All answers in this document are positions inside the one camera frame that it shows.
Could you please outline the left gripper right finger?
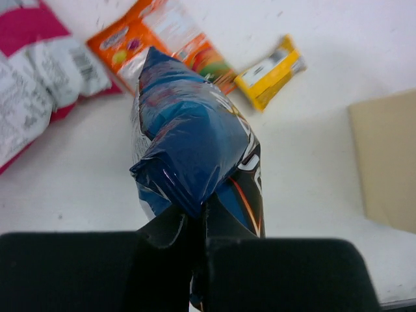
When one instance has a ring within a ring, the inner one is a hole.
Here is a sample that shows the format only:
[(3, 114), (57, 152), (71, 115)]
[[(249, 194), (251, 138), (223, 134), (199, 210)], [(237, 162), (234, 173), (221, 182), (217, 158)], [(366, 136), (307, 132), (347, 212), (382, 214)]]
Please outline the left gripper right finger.
[(366, 264), (341, 239), (258, 238), (205, 204), (205, 311), (379, 311)]

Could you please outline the blue Doritos bag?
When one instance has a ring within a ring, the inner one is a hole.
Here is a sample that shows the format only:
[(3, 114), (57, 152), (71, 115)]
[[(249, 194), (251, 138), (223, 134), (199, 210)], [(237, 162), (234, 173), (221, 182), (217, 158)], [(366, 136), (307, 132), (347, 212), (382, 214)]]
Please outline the blue Doritos bag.
[(151, 47), (133, 104), (133, 176), (151, 221), (140, 230), (133, 286), (144, 308), (266, 308), (261, 145), (223, 93)]

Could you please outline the pink white snack bag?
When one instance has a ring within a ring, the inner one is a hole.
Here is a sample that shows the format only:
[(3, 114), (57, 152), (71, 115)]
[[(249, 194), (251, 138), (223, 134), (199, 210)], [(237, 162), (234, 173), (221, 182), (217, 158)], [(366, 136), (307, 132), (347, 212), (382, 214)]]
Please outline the pink white snack bag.
[(78, 102), (120, 93), (46, 2), (1, 2), (2, 172)]

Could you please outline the yellow snack bar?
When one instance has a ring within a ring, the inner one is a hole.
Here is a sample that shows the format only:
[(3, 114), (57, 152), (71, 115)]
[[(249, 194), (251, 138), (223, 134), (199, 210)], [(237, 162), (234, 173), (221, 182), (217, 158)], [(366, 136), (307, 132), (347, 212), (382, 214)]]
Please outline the yellow snack bar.
[(304, 70), (306, 63), (286, 34), (268, 57), (238, 74), (234, 82), (253, 107), (263, 111), (293, 76)]

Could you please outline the beige paper bag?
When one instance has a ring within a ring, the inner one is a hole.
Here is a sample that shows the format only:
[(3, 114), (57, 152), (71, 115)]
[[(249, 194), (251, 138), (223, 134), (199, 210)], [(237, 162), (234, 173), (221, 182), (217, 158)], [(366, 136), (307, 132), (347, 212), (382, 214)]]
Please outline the beige paper bag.
[(415, 90), (348, 108), (367, 218), (415, 232)]

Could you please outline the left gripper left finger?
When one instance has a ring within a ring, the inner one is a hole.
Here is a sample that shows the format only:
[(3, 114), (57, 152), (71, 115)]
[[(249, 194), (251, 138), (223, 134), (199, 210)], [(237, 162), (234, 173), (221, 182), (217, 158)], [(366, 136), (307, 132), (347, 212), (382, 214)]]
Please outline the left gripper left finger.
[(136, 231), (1, 235), (2, 311), (187, 311), (189, 218)]

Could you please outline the orange snack packet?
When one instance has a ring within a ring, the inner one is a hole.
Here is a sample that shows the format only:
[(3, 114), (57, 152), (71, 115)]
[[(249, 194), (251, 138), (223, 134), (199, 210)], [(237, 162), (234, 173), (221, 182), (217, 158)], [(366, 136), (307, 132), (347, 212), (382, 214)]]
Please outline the orange snack packet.
[(234, 71), (179, 1), (137, 1), (87, 45), (130, 93), (150, 47), (183, 62), (225, 94), (236, 87)]

